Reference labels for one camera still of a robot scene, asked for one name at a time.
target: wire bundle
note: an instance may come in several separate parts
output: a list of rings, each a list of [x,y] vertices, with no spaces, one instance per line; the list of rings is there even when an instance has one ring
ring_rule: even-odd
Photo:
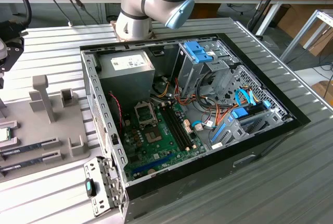
[[[170,85],[170,83],[166,82],[165,90],[163,91],[162,94],[160,94],[160,95],[157,96],[158,98],[162,98],[162,97],[164,97],[167,94],[169,85]]]
[[[175,87],[175,96],[174,97],[179,104],[189,105],[190,103],[195,101],[195,99],[196,99],[195,95],[188,96],[186,99],[181,99],[177,78],[175,78],[175,83],[176,83],[176,87]]]

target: cardboard box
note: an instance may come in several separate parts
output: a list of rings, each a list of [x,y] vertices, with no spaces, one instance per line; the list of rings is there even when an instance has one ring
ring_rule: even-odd
[[[321,97],[324,96],[326,88],[327,88],[328,81],[321,81],[319,83],[316,83],[311,88]],[[328,87],[327,94],[325,96],[325,101],[333,106],[333,81],[331,81],[330,86]]]

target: floor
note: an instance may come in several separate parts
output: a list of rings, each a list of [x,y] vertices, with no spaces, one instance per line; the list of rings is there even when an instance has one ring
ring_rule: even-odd
[[[226,4],[223,4],[219,8],[218,16],[219,17],[231,17],[234,20],[240,21],[243,25],[247,25],[248,21],[252,18],[253,14],[255,13],[255,5],[253,4],[243,4],[241,7],[228,7]],[[234,11],[247,11],[244,12],[243,15],[241,15],[239,12]],[[280,28],[270,28],[265,31],[265,35],[268,35],[278,46],[279,49],[272,48],[271,50],[277,55],[280,56],[283,51],[286,49],[286,47],[289,45],[289,43],[292,41],[292,37],[290,37],[287,33],[285,33]],[[318,57],[315,57],[312,55],[309,51],[305,51],[302,48],[301,45],[298,45],[288,60],[293,59],[294,57],[300,56],[295,61],[291,62],[289,64],[289,67],[292,70],[301,70],[301,69],[308,69],[319,66],[318,63]],[[333,61],[333,55],[329,55],[326,58],[323,57],[322,60],[324,60],[323,63],[326,62],[332,62]]]
[[[65,14],[72,20],[73,25],[82,25],[82,21],[79,19],[77,12],[73,9],[71,4],[61,4],[60,5]],[[92,14],[98,22],[107,23],[109,20],[116,20],[117,15],[120,11],[120,5],[107,4],[106,14],[102,14],[101,11],[104,10],[103,4],[86,4],[86,9]],[[240,21],[243,25],[247,25],[248,21],[252,18],[255,12],[255,4],[236,4],[239,7],[228,7],[226,4],[222,4],[219,8],[218,17],[231,17],[234,20]],[[59,27],[67,26],[68,22],[64,16],[59,12],[58,8],[54,4],[32,4],[33,20],[30,24],[30,28],[42,28],[42,27]],[[17,20],[22,20],[24,18],[24,6],[23,4],[16,4],[17,11],[20,16],[12,16],[10,8],[7,4],[0,4],[0,21],[8,20],[10,18],[16,18]],[[94,20],[90,18],[83,11],[80,11],[83,21],[86,24],[95,24]],[[265,32],[266,36],[269,36],[278,48],[271,48],[271,50],[277,55],[281,55],[288,44],[291,42],[292,38],[287,35],[284,31],[277,28],[268,28]],[[295,61],[289,64],[289,67],[293,70],[301,70],[307,68],[317,67],[319,65],[318,58],[314,57],[310,52],[305,51],[298,45],[293,53],[290,55],[290,59],[300,56]],[[333,61],[333,55],[325,58],[326,62]]]

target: metal bracket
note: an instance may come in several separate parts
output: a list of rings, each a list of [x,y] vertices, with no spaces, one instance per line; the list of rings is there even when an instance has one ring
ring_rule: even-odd
[[[85,176],[90,179],[96,189],[93,197],[87,190],[95,216],[113,210],[124,203],[117,169],[110,164],[112,165],[112,161],[103,157],[95,157],[84,164]]]

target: slotted metal surface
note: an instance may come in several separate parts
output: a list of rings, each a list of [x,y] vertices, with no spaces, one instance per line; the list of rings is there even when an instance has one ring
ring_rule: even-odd
[[[173,31],[153,23],[157,37],[226,33],[311,119],[262,160],[133,223],[331,223],[332,111],[244,28],[229,18],[189,20]],[[28,99],[31,76],[47,74],[49,94],[72,88],[80,97],[91,156],[100,155],[85,97],[79,46],[115,42],[109,25],[31,29],[25,53],[5,74],[0,97]],[[120,215],[94,219],[77,161],[0,183],[2,223],[121,223]]]

